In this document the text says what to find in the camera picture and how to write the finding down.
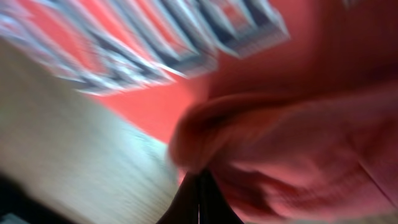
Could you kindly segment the red t-shirt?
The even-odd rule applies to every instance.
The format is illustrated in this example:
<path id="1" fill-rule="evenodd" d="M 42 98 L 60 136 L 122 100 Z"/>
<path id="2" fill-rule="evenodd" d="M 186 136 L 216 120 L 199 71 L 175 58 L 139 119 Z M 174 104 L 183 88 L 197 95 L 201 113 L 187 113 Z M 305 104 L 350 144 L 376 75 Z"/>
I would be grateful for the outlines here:
<path id="1" fill-rule="evenodd" d="M 2 1 L 1 38 L 242 221 L 397 210 L 397 1 Z"/>

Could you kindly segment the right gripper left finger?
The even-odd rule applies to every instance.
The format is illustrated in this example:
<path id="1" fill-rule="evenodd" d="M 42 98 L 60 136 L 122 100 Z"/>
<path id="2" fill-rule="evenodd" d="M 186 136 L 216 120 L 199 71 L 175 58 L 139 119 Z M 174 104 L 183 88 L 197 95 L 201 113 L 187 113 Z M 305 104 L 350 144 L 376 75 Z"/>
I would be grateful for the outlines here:
<path id="1" fill-rule="evenodd" d="M 198 176 L 187 174 L 170 207 L 156 224 L 198 224 Z"/>

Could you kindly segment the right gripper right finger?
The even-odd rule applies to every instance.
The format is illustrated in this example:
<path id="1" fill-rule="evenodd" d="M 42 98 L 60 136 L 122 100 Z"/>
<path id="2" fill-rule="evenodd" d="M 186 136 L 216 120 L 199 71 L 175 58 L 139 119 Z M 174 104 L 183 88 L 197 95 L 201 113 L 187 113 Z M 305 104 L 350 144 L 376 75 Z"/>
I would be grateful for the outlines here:
<path id="1" fill-rule="evenodd" d="M 244 224 L 224 199 L 212 174 L 199 177 L 199 224 Z"/>

